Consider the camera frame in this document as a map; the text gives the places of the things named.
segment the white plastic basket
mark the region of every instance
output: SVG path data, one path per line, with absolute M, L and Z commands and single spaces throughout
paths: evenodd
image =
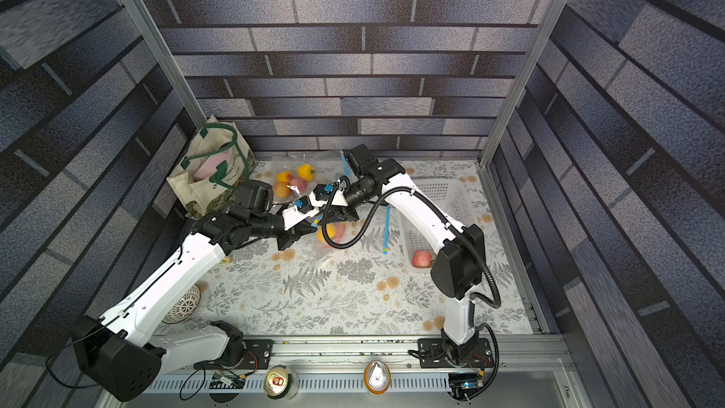
M 470 205 L 466 188 L 457 179 L 414 179 L 413 182 L 444 213 L 463 222 L 466 226 L 476 222 L 474 208 Z M 395 212 L 398 215 L 398 223 L 400 224 L 403 238 L 403 254 L 407 258 L 408 270 L 413 272 L 430 272 L 430 268 L 416 268 L 412 266 L 412 256 L 417 250 L 427 250 L 433 253 L 428 240 L 423 237 L 417 228 L 413 227 L 405 216 L 397 210 Z

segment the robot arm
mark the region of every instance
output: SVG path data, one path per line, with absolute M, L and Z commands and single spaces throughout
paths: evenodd
M 415 186 L 394 160 L 379 161 L 360 145 L 345 152 L 358 181 L 347 177 L 270 213 L 272 190 L 267 183 L 243 183 L 225 212 L 207 214 L 192 228 L 180 248 L 146 281 L 100 319 L 81 317 L 74 324 L 78 365 L 122 402 L 131 400 L 157 376 L 194 363 L 232 368 L 244 356 L 242 333 L 225 322 L 213 322 L 199 331 L 155 337 L 158 324 L 195 282 L 225 255 L 249 244 L 250 238 L 276 238 L 284 250 L 301 236 L 318 229 L 305 219 L 322 212 L 321 229 L 328 244 L 341 249 L 350 243 L 333 242 L 326 222 L 357 221 L 355 209 L 377 197 L 369 221 L 383 200 L 399 209 L 437 253 L 430 276 L 447 296 L 442 344 L 453 364 L 468 362 L 478 340 L 472 298 L 497 308 L 500 298 L 485 262 L 484 236 L 477 225 L 466 226 L 441 212 Z M 493 300 L 477 292 L 485 275 Z

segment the red apple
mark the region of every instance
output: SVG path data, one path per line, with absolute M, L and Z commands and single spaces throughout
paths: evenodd
M 412 266 L 416 268 L 430 268 L 433 256 L 427 250 L 417 250 L 412 256 Z
M 332 238 L 332 240 L 335 243 L 339 243 L 340 239 L 342 238 L 342 235 L 345 234 L 345 223 L 344 222 L 336 222 L 335 223 L 335 236 Z
M 299 190 L 299 194 L 304 195 L 307 190 L 307 181 L 302 177 L 293 177 L 289 180 L 289 186 L 295 186 Z

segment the blue straw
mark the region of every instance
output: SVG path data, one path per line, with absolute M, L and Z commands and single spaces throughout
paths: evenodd
M 383 253 L 388 253 L 388 230 L 390 229 L 390 205 L 385 213 L 385 243 L 383 244 Z
M 345 175 L 350 175 L 350 166 L 347 163 L 347 159 L 345 159 L 344 153 L 342 153 L 342 150 L 340 150 L 340 158 L 342 158 L 342 165 L 346 167 L 345 169 Z

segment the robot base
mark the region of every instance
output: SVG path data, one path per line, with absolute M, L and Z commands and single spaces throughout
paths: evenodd
M 489 345 L 489 340 L 486 338 L 474 337 L 471 340 L 475 340 L 473 350 L 470 352 L 470 357 L 466 361 L 462 361 L 461 365 L 453 365 L 446 358 L 443 351 L 443 341 L 441 339 L 419 339 L 418 350 L 426 353 L 432 357 L 438 357 L 438 359 L 424 358 L 420 359 L 422 369 L 438 369 L 438 368 L 449 368 L 449 367 L 473 367 L 473 368 L 493 368 L 494 358 Z

